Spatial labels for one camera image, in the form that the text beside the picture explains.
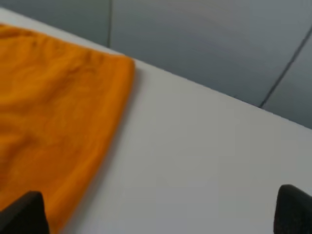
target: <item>table surface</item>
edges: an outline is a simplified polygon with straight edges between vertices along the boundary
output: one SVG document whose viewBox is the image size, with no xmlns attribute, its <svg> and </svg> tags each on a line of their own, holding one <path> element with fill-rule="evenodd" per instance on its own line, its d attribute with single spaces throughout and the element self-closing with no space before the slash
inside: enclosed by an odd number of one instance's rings
<svg viewBox="0 0 312 234">
<path fill-rule="evenodd" d="M 104 52 L 0 8 L 0 21 Z M 273 233 L 277 191 L 312 194 L 312 131 L 136 61 L 123 121 L 63 233 Z"/>
</svg>

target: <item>orange towel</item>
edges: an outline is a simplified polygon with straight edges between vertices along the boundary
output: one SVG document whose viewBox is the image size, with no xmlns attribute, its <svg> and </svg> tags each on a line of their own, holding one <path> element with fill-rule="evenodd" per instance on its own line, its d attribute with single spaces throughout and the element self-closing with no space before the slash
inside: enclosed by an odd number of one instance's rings
<svg viewBox="0 0 312 234">
<path fill-rule="evenodd" d="M 107 151 L 134 62 L 0 25 L 0 210 L 41 191 L 64 226 Z"/>
</svg>

